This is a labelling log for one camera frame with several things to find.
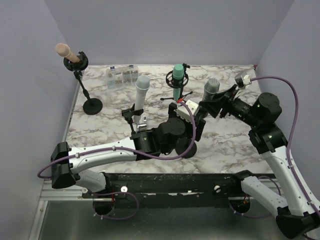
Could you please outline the grey metal microphone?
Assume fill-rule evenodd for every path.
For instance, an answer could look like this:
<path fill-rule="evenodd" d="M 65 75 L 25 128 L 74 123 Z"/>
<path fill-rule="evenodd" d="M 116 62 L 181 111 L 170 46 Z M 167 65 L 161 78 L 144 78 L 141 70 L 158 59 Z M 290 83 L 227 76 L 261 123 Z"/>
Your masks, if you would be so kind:
<path fill-rule="evenodd" d="M 201 101 L 212 100 L 214 94 L 218 93 L 220 89 L 220 82 L 216 78 L 209 78 L 203 88 L 203 97 Z M 204 119 L 208 116 L 208 112 L 199 105 L 199 112 L 197 114 L 199 119 Z"/>

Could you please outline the white microphone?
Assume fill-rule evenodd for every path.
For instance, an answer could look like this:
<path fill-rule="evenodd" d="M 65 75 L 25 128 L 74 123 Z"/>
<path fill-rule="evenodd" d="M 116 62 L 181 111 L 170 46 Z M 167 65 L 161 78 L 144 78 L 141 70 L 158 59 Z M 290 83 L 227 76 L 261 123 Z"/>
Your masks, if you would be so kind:
<path fill-rule="evenodd" d="M 135 111 L 143 110 L 146 94 L 150 88 L 150 78 L 147 75 L 140 75 L 137 78 L 135 87 L 136 87 L 136 97 L 135 97 L 135 103 L 134 103 L 134 110 Z"/>

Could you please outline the black white-mic stand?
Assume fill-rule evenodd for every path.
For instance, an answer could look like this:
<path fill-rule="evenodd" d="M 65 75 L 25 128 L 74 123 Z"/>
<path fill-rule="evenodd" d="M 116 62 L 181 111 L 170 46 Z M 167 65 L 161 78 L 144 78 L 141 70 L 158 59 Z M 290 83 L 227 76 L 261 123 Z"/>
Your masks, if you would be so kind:
<path fill-rule="evenodd" d="M 135 104 L 133 104 L 131 108 L 124 109 L 124 110 L 121 111 L 122 117 L 130 125 L 131 134 L 135 134 L 136 133 L 136 131 L 134 129 L 134 126 L 133 126 L 133 122 L 134 122 L 133 121 L 133 116 L 139 116 L 140 117 L 143 112 L 144 112 L 143 109 L 135 110 Z"/>

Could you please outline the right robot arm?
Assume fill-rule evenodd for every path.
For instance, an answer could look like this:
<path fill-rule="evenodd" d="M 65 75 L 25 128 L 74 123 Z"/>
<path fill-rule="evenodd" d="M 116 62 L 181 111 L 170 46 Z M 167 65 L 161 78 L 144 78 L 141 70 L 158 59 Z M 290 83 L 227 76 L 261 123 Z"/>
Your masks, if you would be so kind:
<path fill-rule="evenodd" d="M 199 105 L 212 117 L 232 115 L 250 126 L 249 139 L 272 169 L 284 196 L 276 194 L 251 173 L 230 183 L 230 191 L 253 197 L 275 218 L 279 230 L 288 239 L 294 239 L 320 226 L 320 202 L 311 193 L 288 150 L 289 143 L 275 124 L 282 113 L 280 101 L 272 93 L 264 92 L 253 105 L 239 99 L 237 85 L 224 92 L 208 83 Z"/>

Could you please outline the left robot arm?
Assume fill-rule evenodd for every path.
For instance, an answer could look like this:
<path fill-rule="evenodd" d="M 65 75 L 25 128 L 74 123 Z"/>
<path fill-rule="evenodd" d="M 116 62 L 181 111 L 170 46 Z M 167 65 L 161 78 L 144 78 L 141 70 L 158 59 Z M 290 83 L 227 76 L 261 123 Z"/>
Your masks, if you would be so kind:
<path fill-rule="evenodd" d="M 161 158 L 167 160 L 172 151 L 177 156 L 189 158 L 196 151 L 205 126 L 200 119 L 200 106 L 187 100 L 182 105 L 171 103 L 168 119 L 158 127 L 134 130 L 124 139 L 89 147 L 70 147 L 64 141 L 56 145 L 50 161 L 51 186 L 64 189 L 74 185 L 95 192 L 104 198 L 110 194 L 111 185 L 102 172 L 94 167 L 117 162 L 134 162 Z"/>

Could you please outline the teal microphone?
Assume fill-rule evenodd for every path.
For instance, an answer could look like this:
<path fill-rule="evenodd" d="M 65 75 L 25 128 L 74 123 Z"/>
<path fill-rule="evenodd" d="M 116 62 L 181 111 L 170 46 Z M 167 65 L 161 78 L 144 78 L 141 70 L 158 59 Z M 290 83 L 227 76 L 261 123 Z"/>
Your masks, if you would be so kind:
<path fill-rule="evenodd" d="M 177 101 L 180 98 L 181 87 L 180 84 L 184 80 L 184 66 L 182 64 L 176 64 L 172 71 L 172 83 L 175 87 L 173 89 L 173 99 Z"/>

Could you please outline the beige microphone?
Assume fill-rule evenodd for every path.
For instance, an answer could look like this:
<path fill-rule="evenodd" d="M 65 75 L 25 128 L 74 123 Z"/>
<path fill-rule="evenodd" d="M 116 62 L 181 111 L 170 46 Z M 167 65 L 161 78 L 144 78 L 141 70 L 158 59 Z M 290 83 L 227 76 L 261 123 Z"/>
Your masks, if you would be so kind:
<path fill-rule="evenodd" d="M 55 46 L 55 51 L 59 56 L 66 58 L 72 63 L 78 63 L 81 61 L 80 58 L 71 51 L 67 44 L 58 43 Z"/>

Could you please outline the small chrome metal block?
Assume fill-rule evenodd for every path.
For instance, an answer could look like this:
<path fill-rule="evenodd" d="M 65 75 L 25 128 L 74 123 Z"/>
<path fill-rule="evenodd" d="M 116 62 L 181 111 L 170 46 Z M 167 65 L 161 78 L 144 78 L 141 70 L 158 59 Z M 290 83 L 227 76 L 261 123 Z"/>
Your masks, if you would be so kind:
<path fill-rule="evenodd" d="M 147 117 L 143 115 L 141 119 L 142 121 L 136 124 L 137 131 L 145 130 L 148 128 Z"/>

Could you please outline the clear plastic screw box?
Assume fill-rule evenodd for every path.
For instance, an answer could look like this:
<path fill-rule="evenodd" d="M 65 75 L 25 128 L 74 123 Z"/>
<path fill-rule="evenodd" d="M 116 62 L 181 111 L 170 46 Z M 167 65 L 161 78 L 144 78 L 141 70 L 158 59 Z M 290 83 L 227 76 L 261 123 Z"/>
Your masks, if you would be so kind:
<path fill-rule="evenodd" d="M 136 65 L 111 66 L 106 70 L 106 84 L 108 89 L 134 87 L 139 77 Z"/>

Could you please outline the black tripod shock mount stand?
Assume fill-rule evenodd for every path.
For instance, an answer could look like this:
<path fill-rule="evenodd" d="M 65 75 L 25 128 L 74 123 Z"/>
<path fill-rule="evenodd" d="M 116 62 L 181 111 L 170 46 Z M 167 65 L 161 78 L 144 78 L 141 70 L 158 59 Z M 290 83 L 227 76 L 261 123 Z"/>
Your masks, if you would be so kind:
<path fill-rule="evenodd" d="M 173 70 L 168 72 L 165 77 L 166 84 L 173 89 L 172 97 L 161 97 L 160 100 L 174 100 L 184 99 L 186 96 L 193 94 L 193 91 L 188 93 L 183 93 L 184 87 L 189 82 L 189 75 L 187 74 L 187 69 L 191 66 L 183 63 L 176 64 Z"/>

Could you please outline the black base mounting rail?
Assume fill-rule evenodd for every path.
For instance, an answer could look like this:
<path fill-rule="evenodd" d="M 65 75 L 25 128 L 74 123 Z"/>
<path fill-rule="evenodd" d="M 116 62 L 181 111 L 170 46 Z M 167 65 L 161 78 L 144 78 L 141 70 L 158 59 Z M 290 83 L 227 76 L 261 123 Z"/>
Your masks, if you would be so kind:
<path fill-rule="evenodd" d="M 101 207 L 135 208 L 228 208 L 245 213 L 253 202 L 241 189 L 239 173 L 107 173 L 106 189 L 82 194 L 84 199 L 101 201 Z"/>

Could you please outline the black tall shock mount stand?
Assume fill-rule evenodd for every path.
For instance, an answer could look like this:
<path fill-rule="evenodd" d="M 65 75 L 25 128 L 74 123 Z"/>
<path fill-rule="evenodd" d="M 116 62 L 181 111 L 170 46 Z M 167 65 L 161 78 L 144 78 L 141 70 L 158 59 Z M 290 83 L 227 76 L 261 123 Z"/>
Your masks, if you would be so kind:
<path fill-rule="evenodd" d="M 63 64 L 69 71 L 73 72 L 75 79 L 80 84 L 82 92 L 86 97 L 86 101 L 82 106 L 83 111 L 91 116 L 98 114 L 103 108 L 103 103 L 98 98 L 91 98 L 88 90 L 83 84 L 83 73 L 89 65 L 86 54 L 83 51 L 80 51 L 78 55 L 76 55 L 70 51 L 69 54 L 64 57 Z"/>

